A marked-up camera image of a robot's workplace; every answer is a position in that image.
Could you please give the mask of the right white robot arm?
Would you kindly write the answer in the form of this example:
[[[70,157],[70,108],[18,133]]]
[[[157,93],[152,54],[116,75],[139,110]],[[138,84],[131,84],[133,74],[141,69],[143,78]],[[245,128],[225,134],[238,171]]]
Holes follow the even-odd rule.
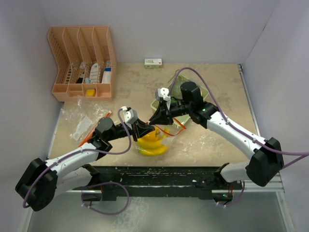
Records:
[[[237,147],[247,162],[225,163],[214,173],[215,185],[226,189],[234,181],[249,180],[264,187],[283,168],[281,145],[275,138],[265,139],[242,126],[231,126],[232,120],[214,104],[204,101],[200,88],[194,82],[181,85],[182,98],[169,95],[169,89],[159,88],[156,99],[159,106],[150,118],[151,125],[171,125],[174,118],[189,115],[193,122],[222,136]]]

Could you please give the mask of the clear orange-zip bag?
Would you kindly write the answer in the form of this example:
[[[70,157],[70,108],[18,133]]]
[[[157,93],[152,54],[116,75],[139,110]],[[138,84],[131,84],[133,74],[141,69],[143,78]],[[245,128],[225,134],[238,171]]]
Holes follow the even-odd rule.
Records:
[[[110,117],[112,111],[108,110],[102,102],[90,101],[82,96],[77,97],[72,106],[62,108],[60,115],[65,119],[69,129],[70,138],[81,146],[92,135],[101,118]]]
[[[137,151],[149,157],[159,156],[166,153],[173,143],[173,140],[184,130],[186,126],[184,122],[178,118],[174,118],[172,125],[167,125],[164,128],[155,126],[155,130],[135,142]]]

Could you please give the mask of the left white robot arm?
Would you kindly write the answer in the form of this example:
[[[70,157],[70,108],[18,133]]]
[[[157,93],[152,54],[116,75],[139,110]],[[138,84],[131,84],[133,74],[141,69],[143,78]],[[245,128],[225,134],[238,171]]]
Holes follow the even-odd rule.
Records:
[[[136,119],[131,126],[124,122],[115,125],[109,117],[99,120],[91,138],[81,147],[58,158],[43,161],[34,159],[15,187],[23,198],[23,208],[34,211],[45,208],[52,199],[75,188],[95,189],[103,178],[91,162],[112,154],[110,141],[127,137],[131,144],[153,132],[154,126]]]

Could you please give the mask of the yellow banana bunch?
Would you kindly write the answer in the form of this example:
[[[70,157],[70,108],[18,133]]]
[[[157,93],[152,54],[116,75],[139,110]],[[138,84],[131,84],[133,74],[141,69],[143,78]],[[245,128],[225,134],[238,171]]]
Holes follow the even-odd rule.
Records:
[[[144,156],[159,156],[164,154],[169,147],[164,145],[163,142],[168,137],[169,129],[164,128],[160,130],[160,138],[156,142],[147,142],[145,140],[141,140],[140,138],[136,142],[137,150]]]

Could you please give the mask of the orange bell pepper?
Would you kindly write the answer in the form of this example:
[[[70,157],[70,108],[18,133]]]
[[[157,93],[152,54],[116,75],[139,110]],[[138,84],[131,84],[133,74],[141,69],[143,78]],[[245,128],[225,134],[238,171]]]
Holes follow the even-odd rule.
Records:
[[[160,138],[160,130],[155,127],[155,130],[141,137],[141,140],[145,140],[147,142],[156,142]]]

